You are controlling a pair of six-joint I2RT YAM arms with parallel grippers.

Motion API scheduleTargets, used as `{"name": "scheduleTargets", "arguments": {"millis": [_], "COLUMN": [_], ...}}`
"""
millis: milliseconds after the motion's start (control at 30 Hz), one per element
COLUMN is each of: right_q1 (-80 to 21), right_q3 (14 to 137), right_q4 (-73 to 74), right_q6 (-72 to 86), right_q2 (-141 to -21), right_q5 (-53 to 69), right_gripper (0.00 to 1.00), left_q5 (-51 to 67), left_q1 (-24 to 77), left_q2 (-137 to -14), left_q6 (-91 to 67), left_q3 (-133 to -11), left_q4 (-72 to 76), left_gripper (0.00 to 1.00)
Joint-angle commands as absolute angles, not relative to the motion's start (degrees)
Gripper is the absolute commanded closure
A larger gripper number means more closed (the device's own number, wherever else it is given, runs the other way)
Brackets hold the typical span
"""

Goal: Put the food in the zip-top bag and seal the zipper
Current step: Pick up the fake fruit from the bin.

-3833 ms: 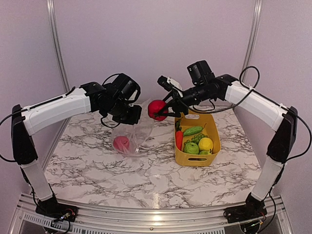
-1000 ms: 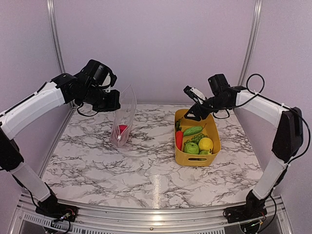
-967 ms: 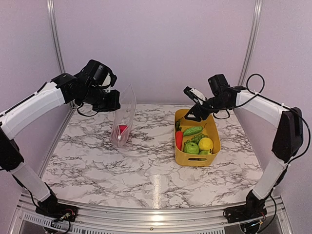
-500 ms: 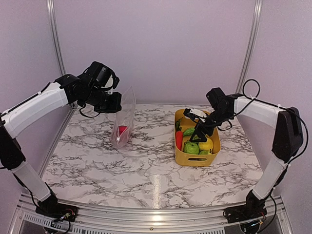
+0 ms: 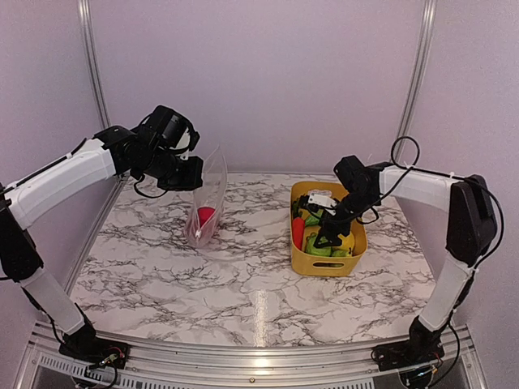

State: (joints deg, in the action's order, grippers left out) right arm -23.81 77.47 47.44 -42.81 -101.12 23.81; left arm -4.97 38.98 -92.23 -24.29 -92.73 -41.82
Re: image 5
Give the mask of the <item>yellow lemon toy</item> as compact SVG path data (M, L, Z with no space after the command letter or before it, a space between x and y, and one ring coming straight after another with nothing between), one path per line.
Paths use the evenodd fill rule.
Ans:
M304 251L308 254L320 255L323 256L326 253L329 253L332 256L333 251L343 251L345 252L345 256L351 256L354 252L355 246L355 237L352 233L345 236L340 234L339 239L341 240L341 244L338 246L328 246L324 248L315 248L313 246L314 240L318 233L317 226L306 227L304 230L304 240L303 240L303 248Z

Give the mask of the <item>green apple toy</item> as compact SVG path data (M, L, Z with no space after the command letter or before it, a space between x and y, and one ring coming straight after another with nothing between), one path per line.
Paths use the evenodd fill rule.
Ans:
M309 236L306 239L306 245L305 245L305 253L309 255L319 256L319 257L331 257L332 256L332 247L326 246L326 247L316 247L315 246L315 240L317 236Z

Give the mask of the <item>red apple toy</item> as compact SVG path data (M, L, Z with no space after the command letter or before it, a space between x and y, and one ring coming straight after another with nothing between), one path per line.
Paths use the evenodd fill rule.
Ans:
M213 235L217 225L216 209L214 207L199 207L197 210L198 231L205 235Z

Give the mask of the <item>clear zip top bag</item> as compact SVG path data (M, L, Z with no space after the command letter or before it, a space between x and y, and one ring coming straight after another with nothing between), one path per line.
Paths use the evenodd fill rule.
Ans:
M184 235L188 243L195 248L206 246L209 243L218 230L224 211L228 169L220 147L217 147L204 161L202 178L203 185L193 192L193 201L184 228ZM216 209L217 225L213 235L203 235L198 231L197 210L199 207L214 207Z

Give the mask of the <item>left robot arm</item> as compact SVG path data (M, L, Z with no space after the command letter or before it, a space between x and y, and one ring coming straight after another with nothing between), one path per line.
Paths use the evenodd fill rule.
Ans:
M84 360L102 354L91 324L62 286L45 270L28 228L80 191L129 173L138 182L156 179L164 192L203 185L203 161L193 155L199 132L189 119L158 105L138 126L111 126L73 151L1 189L1 269L71 337Z

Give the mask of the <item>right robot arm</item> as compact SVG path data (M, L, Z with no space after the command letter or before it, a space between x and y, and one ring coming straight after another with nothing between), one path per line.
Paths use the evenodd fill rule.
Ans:
M352 224L362 223L364 212L380 206L387 197L444 214L444 263L426 305L410 326L410 339L401 347L408 362L418 363L432 351L433 336L448 326L490 254L497 221L485 179L390 162L365 166L355 156L343 158L334 171L346 191L343 197L312 189L299 201L320 221L315 241L318 249L340 246L341 236L350 235Z

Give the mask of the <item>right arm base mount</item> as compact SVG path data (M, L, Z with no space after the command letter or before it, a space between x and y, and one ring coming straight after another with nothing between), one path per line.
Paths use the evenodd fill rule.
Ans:
M388 371L420 365L442 359L445 355L441 342L425 348L413 346L409 340L380 344L371 350L371 359L379 371Z

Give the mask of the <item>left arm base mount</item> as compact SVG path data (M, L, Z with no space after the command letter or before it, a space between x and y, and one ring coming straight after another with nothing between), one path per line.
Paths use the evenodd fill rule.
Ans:
M115 340L95 338L93 342L85 344L82 349L74 348L72 343L61 344L59 352L62 355L88 362L92 368L109 365L121 370L127 363L130 345Z

